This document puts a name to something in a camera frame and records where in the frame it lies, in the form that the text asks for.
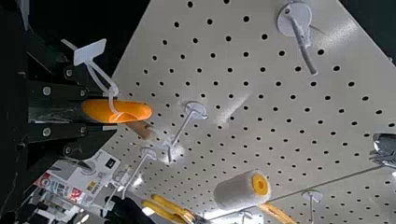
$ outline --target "white pegboard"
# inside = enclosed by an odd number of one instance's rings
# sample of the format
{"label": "white pegboard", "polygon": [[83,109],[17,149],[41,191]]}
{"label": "white pegboard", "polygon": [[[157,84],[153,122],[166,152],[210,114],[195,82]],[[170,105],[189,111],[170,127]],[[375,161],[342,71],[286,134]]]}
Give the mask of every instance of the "white pegboard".
{"label": "white pegboard", "polygon": [[[150,3],[114,75],[121,93],[152,105],[148,122],[165,135],[181,125],[185,102],[204,104],[209,119],[187,126],[175,162],[163,150],[145,162],[134,194],[215,217],[224,212],[214,187],[251,169],[269,176],[277,198],[375,166],[372,134],[395,132],[394,66],[337,1],[307,1],[319,71],[308,77],[296,40],[276,29],[287,2]],[[136,166],[139,148],[162,141],[120,126],[105,149]]]}
{"label": "white pegboard", "polygon": [[[323,200],[314,204],[315,223],[396,223],[394,170],[382,168],[322,186]],[[309,202],[296,194],[274,202],[300,223],[308,223]]]}

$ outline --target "yellow handle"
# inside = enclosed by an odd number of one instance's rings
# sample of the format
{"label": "yellow handle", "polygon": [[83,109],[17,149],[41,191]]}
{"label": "yellow handle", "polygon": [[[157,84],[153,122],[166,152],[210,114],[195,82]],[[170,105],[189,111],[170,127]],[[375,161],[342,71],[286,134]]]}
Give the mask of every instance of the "yellow handle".
{"label": "yellow handle", "polygon": [[280,221],[283,224],[297,224],[291,217],[286,215],[282,210],[269,203],[260,204],[258,205],[258,207],[266,214],[276,218],[278,221]]}
{"label": "yellow handle", "polygon": [[169,221],[176,222],[176,223],[180,223],[180,224],[187,224],[187,222],[184,221],[181,217],[179,217],[179,216],[177,216],[177,215],[175,215],[175,214],[171,214],[171,213],[165,211],[164,209],[162,209],[162,208],[161,208],[158,204],[156,204],[156,203],[152,203],[152,202],[150,202],[150,201],[143,200],[142,205],[145,206],[145,207],[151,208],[152,210],[154,210],[154,212],[155,212],[158,216],[163,217],[163,218],[165,218],[165,219],[167,219],[167,220],[169,220]]}
{"label": "yellow handle", "polygon": [[184,219],[187,219],[186,221],[188,221],[188,222],[191,222],[194,220],[194,216],[189,210],[184,209],[175,203],[169,202],[168,200],[163,198],[161,195],[152,194],[151,199],[154,202],[159,203],[160,205],[164,206],[165,208],[175,211],[176,214],[183,217]]}
{"label": "yellow handle", "polygon": [[114,107],[121,113],[114,114],[108,100],[86,100],[82,103],[82,111],[102,123],[123,123],[128,121],[137,121],[151,117],[152,109],[149,105],[138,102],[114,101]]}

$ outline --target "roller cover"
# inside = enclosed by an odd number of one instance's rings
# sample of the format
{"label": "roller cover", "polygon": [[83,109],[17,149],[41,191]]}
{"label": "roller cover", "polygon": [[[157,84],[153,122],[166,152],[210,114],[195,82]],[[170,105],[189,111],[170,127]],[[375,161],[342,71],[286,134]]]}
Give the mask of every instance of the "roller cover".
{"label": "roller cover", "polygon": [[271,187],[262,172],[253,170],[219,183],[213,194],[222,210],[244,209],[267,202]]}

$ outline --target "white tag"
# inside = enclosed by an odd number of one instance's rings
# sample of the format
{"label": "white tag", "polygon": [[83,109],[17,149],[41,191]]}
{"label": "white tag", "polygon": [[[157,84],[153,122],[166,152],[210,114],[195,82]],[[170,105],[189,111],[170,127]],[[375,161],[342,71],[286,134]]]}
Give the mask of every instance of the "white tag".
{"label": "white tag", "polygon": [[101,39],[90,45],[76,49],[74,53],[74,66],[91,61],[105,51],[106,39]]}

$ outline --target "yellow roller end cap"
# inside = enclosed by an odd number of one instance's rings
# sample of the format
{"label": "yellow roller end cap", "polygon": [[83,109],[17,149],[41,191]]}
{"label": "yellow roller end cap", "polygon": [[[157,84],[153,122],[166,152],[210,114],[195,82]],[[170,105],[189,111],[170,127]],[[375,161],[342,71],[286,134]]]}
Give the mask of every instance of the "yellow roller end cap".
{"label": "yellow roller end cap", "polygon": [[253,188],[259,195],[266,195],[268,193],[268,182],[262,175],[253,176]]}

